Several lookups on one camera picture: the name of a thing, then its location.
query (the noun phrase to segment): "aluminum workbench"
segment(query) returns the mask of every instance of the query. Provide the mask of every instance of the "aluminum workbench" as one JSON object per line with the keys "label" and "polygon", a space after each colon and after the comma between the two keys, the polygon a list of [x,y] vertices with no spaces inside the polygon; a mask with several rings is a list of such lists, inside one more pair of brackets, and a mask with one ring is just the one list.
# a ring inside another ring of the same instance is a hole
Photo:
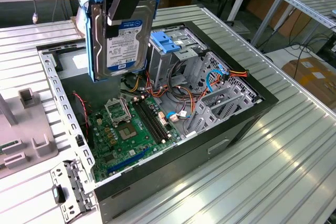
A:
{"label": "aluminum workbench", "polygon": [[287,16],[296,8],[313,18],[315,21],[314,28],[306,35],[302,44],[310,38],[319,24],[336,31],[336,18],[331,15],[331,12],[336,10],[336,0],[275,0],[251,41],[253,46],[258,43],[261,35],[264,33],[268,23],[282,1],[286,1],[289,6],[274,27],[274,30],[277,30],[286,21]]}
{"label": "aluminum workbench", "polygon": [[[243,141],[113,223],[324,223],[336,208],[336,115],[197,6],[161,9],[155,24],[191,20],[280,101]],[[0,180],[1,223],[62,223],[49,170],[74,158],[37,45],[79,38],[71,22],[0,30],[0,92],[39,92],[59,155]],[[74,223],[101,223],[93,211]]]}

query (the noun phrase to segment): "blue cable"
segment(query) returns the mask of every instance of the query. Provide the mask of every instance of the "blue cable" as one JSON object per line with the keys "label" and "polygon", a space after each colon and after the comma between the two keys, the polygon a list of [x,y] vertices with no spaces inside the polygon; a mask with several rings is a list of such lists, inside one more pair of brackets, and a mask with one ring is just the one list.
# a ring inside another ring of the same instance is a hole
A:
{"label": "blue cable", "polygon": [[176,114],[176,112],[173,112],[173,111],[172,111],[172,112],[169,112],[169,113],[166,115],[166,118],[169,119],[169,117],[170,117],[171,115],[175,115],[175,114]]}
{"label": "blue cable", "polygon": [[210,83],[209,83],[209,77],[210,77],[210,74],[211,74],[212,72],[215,72],[215,73],[217,73],[217,74],[220,74],[221,76],[224,75],[224,73],[220,72],[220,71],[217,70],[217,69],[210,70],[210,72],[206,75],[206,86],[208,87],[208,89],[209,89],[210,92],[213,92],[213,89],[211,88],[211,85],[210,85]]}

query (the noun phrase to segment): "metal frame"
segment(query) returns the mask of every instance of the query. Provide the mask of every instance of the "metal frame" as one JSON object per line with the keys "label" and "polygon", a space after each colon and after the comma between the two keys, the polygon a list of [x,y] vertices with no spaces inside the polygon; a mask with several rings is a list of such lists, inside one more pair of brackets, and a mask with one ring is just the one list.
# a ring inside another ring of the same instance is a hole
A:
{"label": "metal frame", "polygon": [[[293,9],[296,8],[296,9],[302,11],[303,13],[307,14],[308,16],[313,18],[314,20],[316,20],[318,23],[326,26],[327,28],[332,28],[334,31],[336,31],[336,28],[335,28],[336,27],[336,22],[334,20],[331,20],[327,16],[320,14],[318,10],[315,10],[314,8],[309,7],[308,5],[303,3],[302,1],[300,1],[300,0],[275,0],[274,3],[272,4],[272,7],[269,10],[269,12],[267,13],[265,19],[262,21],[258,31],[256,32],[256,34],[254,35],[254,37],[251,41],[251,44],[253,46],[257,45],[261,35],[264,33],[268,23],[272,19],[273,15],[277,11],[277,9],[278,9],[278,7],[279,7],[279,5],[282,1],[286,1],[288,4],[290,4],[290,6],[288,6],[288,8],[285,10],[283,16],[280,18],[279,22],[276,24],[275,29],[277,29],[286,20],[287,16],[290,15],[290,13],[292,13]],[[332,7],[326,6],[326,9],[328,9],[328,8],[330,8],[329,12],[331,12]],[[317,26],[315,26],[313,28],[313,30],[310,31],[309,35],[304,39],[303,42],[305,42],[305,41],[307,41],[307,39],[309,39],[309,37],[313,33],[314,29],[316,29],[316,27]]]}

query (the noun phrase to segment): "metal shelf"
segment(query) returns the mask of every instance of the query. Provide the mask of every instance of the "metal shelf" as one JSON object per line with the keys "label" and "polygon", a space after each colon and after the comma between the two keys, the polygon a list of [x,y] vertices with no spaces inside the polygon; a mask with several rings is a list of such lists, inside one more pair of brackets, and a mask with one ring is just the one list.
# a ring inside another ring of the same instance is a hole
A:
{"label": "metal shelf", "polygon": [[287,8],[279,23],[284,22],[285,18],[291,12],[291,10],[296,8],[327,28],[332,28],[334,31],[336,31],[336,18],[331,15],[331,11],[336,9],[336,0],[275,0],[265,19],[261,23],[258,31],[253,37],[253,40],[251,41],[253,46],[258,43],[268,23],[272,19],[274,13],[277,11],[281,1],[286,1],[291,6]]}

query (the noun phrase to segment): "yellow cable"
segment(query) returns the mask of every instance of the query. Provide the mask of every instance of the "yellow cable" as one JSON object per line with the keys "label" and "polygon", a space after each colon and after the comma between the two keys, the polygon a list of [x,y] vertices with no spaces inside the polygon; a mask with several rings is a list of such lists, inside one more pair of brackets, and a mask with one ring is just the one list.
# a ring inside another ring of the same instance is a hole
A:
{"label": "yellow cable", "polygon": [[134,86],[134,88],[133,89],[131,89],[129,92],[131,92],[131,93],[133,93],[135,90],[137,90],[138,89],[138,85],[139,85],[139,76],[138,76],[138,78],[137,78],[137,82],[135,83],[135,86]]}

